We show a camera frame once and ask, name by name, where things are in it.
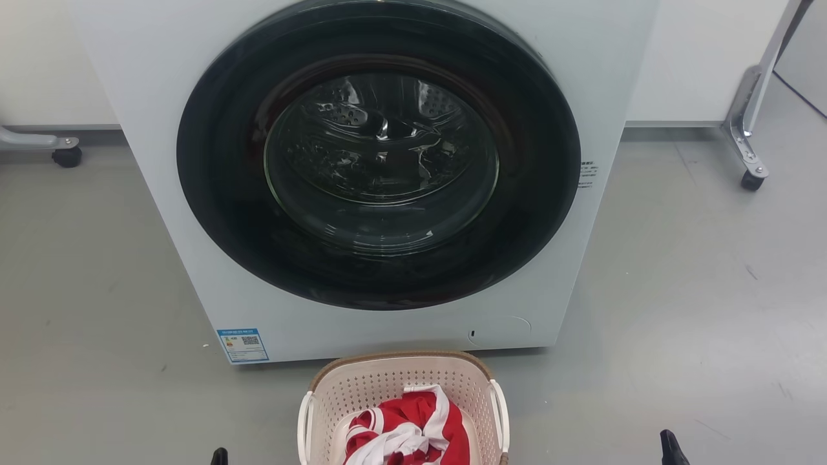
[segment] washing machine door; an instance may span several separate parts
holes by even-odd
[[[537,254],[571,206],[580,144],[548,70],[490,18],[304,2],[209,67],[178,168],[198,221],[251,273],[325,304],[412,309]]]

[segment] door glass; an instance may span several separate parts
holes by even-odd
[[[494,138],[456,95],[403,74],[322,83],[279,116],[265,146],[270,190],[308,232],[362,254],[434,247],[485,207]]]

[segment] plastic laundry basket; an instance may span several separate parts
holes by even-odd
[[[438,384],[462,412],[471,465],[507,465],[509,411],[500,385],[464,352],[391,352],[342,358],[324,367],[299,410],[302,465],[342,465],[351,420],[401,397],[406,386]]]

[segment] basket handle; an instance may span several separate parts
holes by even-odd
[[[503,454],[508,453],[511,443],[511,427],[509,426],[509,407],[505,404],[505,395],[500,384],[494,378],[491,383],[491,404],[494,406],[494,419],[497,427],[497,436],[500,439],[500,448]]]
[[[310,455],[308,423],[313,412],[311,400],[313,400],[313,392],[308,391],[302,399],[302,405],[299,407],[299,427],[296,429],[296,442],[299,444],[299,462],[302,465],[307,465],[308,455]]]

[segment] black wheel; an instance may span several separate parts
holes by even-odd
[[[764,178],[757,178],[746,171],[743,173],[743,178],[741,178],[741,187],[746,190],[752,190],[753,192],[758,190],[763,184]]]
[[[64,168],[74,168],[80,165],[82,155],[83,152],[77,146],[70,149],[58,149],[52,153],[52,160]]]

